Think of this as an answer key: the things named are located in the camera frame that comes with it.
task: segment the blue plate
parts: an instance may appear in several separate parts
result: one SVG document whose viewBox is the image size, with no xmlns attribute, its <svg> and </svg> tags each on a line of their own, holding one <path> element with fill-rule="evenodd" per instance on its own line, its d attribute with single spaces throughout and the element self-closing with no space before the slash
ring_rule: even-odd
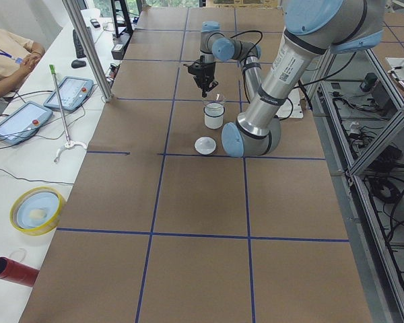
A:
<svg viewBox="0 0 404 323">
<path fill-rule="evenodd" d="M 58 196 L 51 192 L 40 192 L 26 199 L 18 209 L 16 222 L 23 229 L 39 227 L 51 219 L 59 208 Z M 41 221 L 33 221 L 30 212 L 36 209 L 45 211 L 46 216 Z"/>
</svg>

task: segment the cup lid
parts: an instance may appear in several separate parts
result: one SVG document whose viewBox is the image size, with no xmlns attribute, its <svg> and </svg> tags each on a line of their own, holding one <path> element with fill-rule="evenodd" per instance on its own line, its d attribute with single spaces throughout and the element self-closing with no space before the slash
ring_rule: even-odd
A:
<svg viewBox="0 0 404 323">
<path fill-rule="evenodd" d="M 195 149 L 201 155 L 209 155 L 215 151 L 217 145 L 211 137 L 201 137 L 195 142 Z"/>
</svg>

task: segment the label sticker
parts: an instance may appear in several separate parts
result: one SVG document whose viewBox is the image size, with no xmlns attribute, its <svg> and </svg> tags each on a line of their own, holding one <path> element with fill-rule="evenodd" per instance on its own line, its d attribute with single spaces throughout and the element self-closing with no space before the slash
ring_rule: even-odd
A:
<svg viewBox="0 0 404 323">
<path fill-rule="evenodd" d="M 280 81 L 291 84 L 303 63 L 304 60 L 300 57 L 286 55 L 284 47 L 282 47 L 272 64 L 272 71 Z"/>
</svg>

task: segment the table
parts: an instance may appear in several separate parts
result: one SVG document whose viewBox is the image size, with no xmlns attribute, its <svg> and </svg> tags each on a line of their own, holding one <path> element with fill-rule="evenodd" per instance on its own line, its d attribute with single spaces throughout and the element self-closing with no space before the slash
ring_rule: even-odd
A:
<svg viewBox="0 0 404 323">
<path fill-rule="evenodd" d="M 99 18 L 98 20 L 101 24 L 110 21 L 106 18 Z M 88 64 L 80 69 L 72 69 L 70 66 L 72 60 L 76 59 L 72 31 L 73 26 L 69 22 L 23 84 L 19 94 L 54 89 L 49 69 L 50 64 L 55 66 L 59 79 L 64 76 L 76 76 L 93 79 L 96 83 Z M 92 27 L 92 36 L 103 70 L 107 72 L 111 63 L 119 64 L 112 58 L 110 52 L 113 47 L 112 32 L 102 29 L 93 30 Z M 43 104 L 47 97 L 48 93 L 45 93 L 24 97 L 24 99 Z M 22 104 L 21 100 L 14 100 L 9 104 L 5 113 L 9 114 L 15 111 Z M 102 94 L 98 87 L 95 87 L 90 99 L 83 105 L 84 109 L 80 108 L 67 116 L 67 124 L 69 124 L 69 132 L 73 140 L 85 143 L 90 141 L 102 113 L 103 105 Z M 59 112 L 54 112 L 51 120 L 57 121 L 40 129 L 38 135 L 44 137 L 60 136 L 64 129 L 59 119 Z M 55 164 L 53 162 L 55 153 L 65 142 L 64 135 L 61 135 L 57 140 L 34 137 L 16 147 L 2 149 L 0 150 L 0 168 L 18 177 L 73 183 L 86 151 L 81 147 L 64 151 L 59 163 Z M 54 230 L 43 236 L 27 236 L 11 226 L 9 211 L 20 195 L 38 186 L 55 188 L 65 199 L 68 198 L 72 189 L 72 185 L 16 180 L 0 171 L 0 256 L 9 257 L 12 252 L 22 248 L 26 250 L 26 257 L 22 262 L 34 268 L 41 267 Z M 29 287 L 0 280 L 0 323 L 18 322 L 31 290 Z"/>
<path fill-rule="evenodd" d="M 21 323 L 372 322 L 376 295 L 344 225 L 353 215 L 339 208 L 311 112 L 285 120 L 261 157 L 228 157 L 221 130 L 203 124 L 184 63 L 199 57 L 207 20 L 264 32 L 270 67 L 277 10 L 141 13 Z M 234 122 L 246 108 L 236 62 L 215 76 Z M 210 156 L 194 150 L 202 136 L 219 143 Z"/>
</svg>

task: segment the red cylinder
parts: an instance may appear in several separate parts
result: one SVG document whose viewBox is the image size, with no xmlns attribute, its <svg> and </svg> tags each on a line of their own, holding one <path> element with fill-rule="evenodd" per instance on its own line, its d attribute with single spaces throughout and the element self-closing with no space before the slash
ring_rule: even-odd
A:
<svg viewBox="0 0 404 323">
<path fill-rule="evenodd" d="M 0 279 L 33 287 L 39 271 L 20 262 L 0 257 Z"/>
</svg>

